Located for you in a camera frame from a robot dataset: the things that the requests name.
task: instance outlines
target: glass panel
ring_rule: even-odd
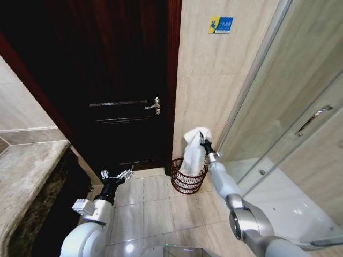
[[[245,199],[265,212],[277,236],[303,245],[342,244],[342,157],[340,109]]]
[[[320,126],[329,120],[343,105],[343,72],[325,90],[323,94],[306,110],[291,128],[278,140],[274,146],[263,156],[247,176],[240,181],[242,194],[248,193],[261,179],[274,169],[284,158],[295,150],[303,141],[309,138]],[[331,110],[320,111],[331,106]],[[304,124],[302,136],[297,133]]]
[[[292,1],[220,149],[237,182],[343,69],[342,13],[342,1]]]

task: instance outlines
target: sticker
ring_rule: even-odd
[[[228,34],[234,17],[211,17],[208,33],[210,34]]]

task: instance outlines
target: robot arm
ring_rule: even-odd
[[[72,209],[82,216],[85,223],[73,229],[64,239],[61,257],[102,256],[115,192],[119,185],[132,177],[132,169],[133,166],[116,177],[108,176],[107,170],[103,170],[103,189],[94,202],[87,199],[78,199],[75,202]]]
[[[202,142],[209,162],[208,170],[218,194],[230,209],[230,226],[238,240],[243,241],[257,257],[309,257],[297,245],[275,236],[273,226],[261,209],[245,201],[240,189],[227,174],[224,165],[208,140]]]

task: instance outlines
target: door frame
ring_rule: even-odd
[[[180,43],[180,23],[182,0],[167,0],[167,54],[166,54],[166,148],[165,148],[165,173],[170,176],[172,168],[173,136],[174,136],[174,116],[177,83],[178,47]],[[78,148],[78,141],[75,139],[73,131],[61,114],[52,105],[48,97],[43,93],[39,84],[34,80],[29,70],[21,61],[15,50],[7,42],[6,38],[0,33],[0,55],[12,68],[18,78],[23,82],[30,93],[35,97],[45,112],[50,116],[58,128],[63,132],[67,139]]]

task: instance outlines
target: door lever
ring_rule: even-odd
[[[148,109],[156,108],[156,114],[159,115],[161,113],[160,99],[156,97],[154,100],[155,100],[154,105],[144,107],[144,109],[148,110]]]
[[[304,135],[303,130],[319,115],[321,115],[324,111],[330,111],[333,109],[332,105],[326,105],[322,108],[320,108],[315,114],[312,115],[311,118],[309,118],[309,120],[301,126],[301,128],[295,132],[295,135],[297,135],[298,137],[301,137],[302,135]]]

